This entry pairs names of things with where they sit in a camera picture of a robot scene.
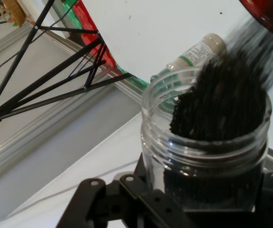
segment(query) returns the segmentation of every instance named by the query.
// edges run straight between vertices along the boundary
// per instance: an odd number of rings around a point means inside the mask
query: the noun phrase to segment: white table surface
[[[208,33],[221,38],[247,17],[238,0],[83,0],[115,61],[149,82]]]
[[[141,154],[140,126],[141,115],[137,114],[13,213],[44,197],[76,186],[84,179],[98,177],[108,184],[119,172],[133,171]],[[75,190],[76,188],[39,202],[1,222],[0,228],[55,227]],[[119,222],[115,222],[111,223],[110,227],[118,228],[121,226]]]

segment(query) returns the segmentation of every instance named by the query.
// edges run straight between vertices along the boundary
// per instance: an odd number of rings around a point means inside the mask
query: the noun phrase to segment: cable
[[[76,0],[72,6],[65,12],[65,14],[56,22],[54,22],[52,25],[49,26],[49,28],[53,27],[55,24],[57,24],[58,22],[60,22],[63,18],[65,18],[65,16],[70,12],[70,10],[73,8],[73,6],[78,2],[78,0]],[[34,40],[32,40],[31,43],[29,43],[28,45],[26,45],[24,48],[20,49],[17,53],[15,53],[14,55],[12,55],[9,59],[7,59],[5,62],[3,62],[2,64],[0,64],[0,68],[5,65],[7,62],[9,62],[11,59],[13,59],[16,55],[18,55],[20,52],[26,50],[32,43],[34,43],[39,37],[41,37],[43,34],[45,34],[48,31],[48,29],[44,30],[40,35],[38,35]]]
[[[95,53],[94,53],[94,55],[92,55],[87,61],[86,61],[86,63],[78,70],[78,72],[77,72],[77,74],[88,64],[88,62],[90,62],[91,61],[91,59],[96,55],[96,53],[97,53],[98,51],[96,51]],[[71,77],[71,75],[73,74],[73,72],[78,68],[78,66],[82,63],[82,61],[83,60],[81,60],[80,62],[79,62],[79,64],[75,67],[75,69],[70,73],[70,75],[68,76],[68,77]]]
[[[120,166],[120,167],[117,167],[117,168],[114,168],[114,169],[109,170],[109,171],[107,171],[107,172],[104,172],[104,173],[102,173],[102,174],[100,174],[100,175],[98,175],[98,176],[96,176],[96,177],[94,177],[94,178],[102,178],[103,176],[106,176],[106,175],[108,175],[108,174],[110,174],[110,173],[112,173],[112,172],[121,170],[121,169],[126,168],[126,167],[128,167],[128,166],[130,166],[130,165],[134,165],[134,164],[136,164],[137,162],[138,162],[138,160],[132,161],[132,162],[127,163],[127,164],[125,164],[125,165],[122,165],[122,166]],[[27,209],[29,209],[29,208],[31,208],[31,207],[33,207],[33,206],[35,206],[35,205],[37,205],[37,204],[39,204],[39,203],[45,201],[45,200],[48,200],[48,199],[53,198],[53,197],[55,197],[55,196],[61,195],[61,194],[66,193],[66,192],[68,192],[68,191],[70,191],[70,190],[76,189],[78,186],[79,186],[79,184],[76,184],[76,185],[74,185],[74,186],[71,186],[70,188],[64,189],[64,190],[62,190],[62,191],[59,191],[59,192],[57,192],[57,193],[54,193],[54,194],[52,194],[52,195],[46,196],[46,197],[44,197],[44,198],[42,198],[42,199],[39,199],[39,200],[37,200],[37,201],[31,203],[30,205],[28,205],[28,206],[26,206],[26,207],[24,207],[24,208],[18,210],[17,212],[15,212],[15,213],[13,213],[13,214],[10,214],[10,215],[6,216],[4,219],[0,220],[0,222],[3,222],[3,221],[5,221],[5,220],[8,220],[8,219],[14,217],[15,215],[17,215],[17,214],[19,214],[19,213],[21,213],[21,212],[24,212],[25,210],[27,210]]]
[[[69,74],[69,76],[68,77],[70,77],[73,73],[74,73],[74,71],[79,67],[79,65],[84,61],[84,59],[88,56],[88,54],[90,53],[90,51],[89,52],[87,52],[87,54],[83,57],[83,59],[77,64],[77,66],[72,70],[72,72]]]

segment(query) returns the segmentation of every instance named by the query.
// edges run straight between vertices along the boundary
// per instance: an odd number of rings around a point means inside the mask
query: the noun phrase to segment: jar rim
[[[146,88],[146,90],[143,93],[142,96],[142,101],[141,101],[141,105],[142,107],[146,108],[149,110],[149,97],[150,97],[150,92],[152,90],[152,88],[154,86],[156,86],[156,84],[158,84],[159,82],[165,80],[167,77],[175,75],[175,74],[179,74],[179,73],[184,73],[184,72],[189,72],[189,71],[200,71],[202,68],[201,67],[187,67],[184,69],[180,69],[180,70],[175,70],[175,71],[171,71],[169,73],[166,73],[160,77],[158,77],[156,80],[154,80],[152,83],[149,84],[149,86]],[[190,79],[194,79],[194,76],[187,76],[186,78],[190,78]],[[148,120],[149,118],[149,113],[148,112],[144,112],[144,109],[142,108],[142,117],[145,120]],[[236,137],[234,139],[231,140],[224,140],[224,141],[203,141],[203,140],[194,140],[194,139],[189,139],[186,137],[182,137],[176,134],[173,134],[171,131],[169,130],[163,130],[159,127],[159,125],[157,123],[151,123],[154,125],[154,128],[156,130],[158,130],[158,132],[162,133],[163,135],[171,138],[171,139],[177,139],[178,141],[184,142],[184,143],[196,143],[198,145],[202,145],[202,146],[217,146],[217,145],[226,145],[226,144],[232,144],[232,143],[240,143],[243,142],[249,138],[255,137],[259,132],[261,132],[264,127],[266,126],[266,124],[269,123],[270,121],[270,117],[271,117],[271,113],[272,113],[272,105],[271,105],[271,101],[270,98],[268,96],[268,94],[266,94],[266,109],[265,109],[265,114],[264,114],[264,119],[262,121],[262,123],[252,132]]]

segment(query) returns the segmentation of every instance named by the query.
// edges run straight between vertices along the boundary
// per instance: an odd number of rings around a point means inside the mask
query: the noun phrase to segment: red object
[[[273,33],[273,0],[240,0],[251,15]]]
[[[87,9],[85,8],[84,4],[82,3],[81,0],[78,0],[78,2],[73,6],[73,10],[75,12],[75,14],[77,15],[77,17],[79,18],[82,26],[84,27],[84,29],[87,30],[97,30],[96,25],[94,24],[89,12],[87,11]],[[81,38],[83,39],[83,42],[88,45],[89,43],[91,43],[92,41],[94,41],[97,38],[97,35],[95,34],[82,34]],[[96,46],[95,48],[93,48],[91,50],[91,54],[94,55],[96,54],[96,52],[98,51],[100,45]],[[109,49],[107,48],[103,59],[106,60],[106,63],[108,65],[110,65],[111,67],[116,68],[116,62],[113,59],[113,57],[110,54]]]

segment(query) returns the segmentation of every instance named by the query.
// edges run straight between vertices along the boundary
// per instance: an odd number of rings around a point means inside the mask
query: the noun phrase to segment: pouring black granules
[[[224,141],[248,134],[262,122],[266,90],[273,84],[273,34],[257,22],[240,33],[249,37],[231,40],[229,52],[204,66],[196,87],[179,96],[172,133]]]
[[[247,25],[229,39],[228,53],[206,64],[197,85],[179,96],[172,133],[225,141],[249,134],[262,123],[266,92],[273,85],[273,34],[254,20]],[[230,177],[186,177],[171,169],[164,171],[165,193],[183,209],[212,205],[208,208],[251,210],[263,162]]]

